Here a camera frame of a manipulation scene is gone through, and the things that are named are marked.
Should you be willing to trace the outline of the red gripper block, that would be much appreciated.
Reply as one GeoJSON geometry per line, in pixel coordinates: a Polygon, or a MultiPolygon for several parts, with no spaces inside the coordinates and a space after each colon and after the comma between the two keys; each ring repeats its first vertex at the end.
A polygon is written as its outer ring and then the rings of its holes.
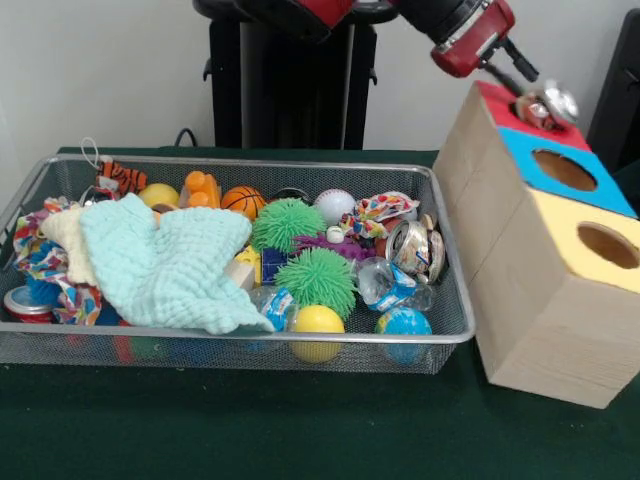
{"type": "Polygon", "coordinates": [[[469,76],[480,68],[494,77],[515,97],[524,95],[523,87],[509,74],[482,57],[503,40],[503,48],[516,70],[528,81],[535,82],[539,71],[529,62],[515,43],[506,37],[515,24],[515,16],[506,1],[467,2],[471,7],[464,21],[448,33],[445,40],[431,51],[436,65],[456,78],[469,76]]]}

